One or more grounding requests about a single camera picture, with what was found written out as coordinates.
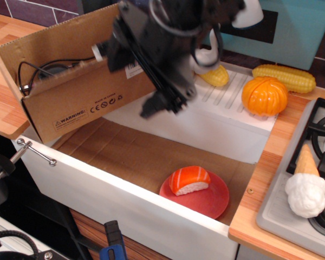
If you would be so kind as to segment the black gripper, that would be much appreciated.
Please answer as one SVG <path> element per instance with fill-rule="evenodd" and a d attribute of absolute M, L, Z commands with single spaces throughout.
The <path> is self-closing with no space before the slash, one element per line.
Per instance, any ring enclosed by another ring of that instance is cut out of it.
<path fill-rule="evenodd" d="M 92 46 L 95 59 L 111 72 L 137 61 L 155 93 L 142 106 L 149 118 L 161 110 L 179 112 L 196 95 L 191 49 L 221 23 L 223 1 L 119 1 L 111 38 Z"/>

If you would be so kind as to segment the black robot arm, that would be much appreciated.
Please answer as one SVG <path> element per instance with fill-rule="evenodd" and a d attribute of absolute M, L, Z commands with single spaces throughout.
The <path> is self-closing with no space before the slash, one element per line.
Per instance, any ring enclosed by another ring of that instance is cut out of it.
<path fill-rule="evenodd" d="M 215 69 L 223 52 L 220 26 L 233 22 L 243 1 L 119 1 L 109 40 L 93 46 L 111 72 L 137 62 L 156 91 L 141 117 L 179 112 L 196 96 L 194 73 Z"/>

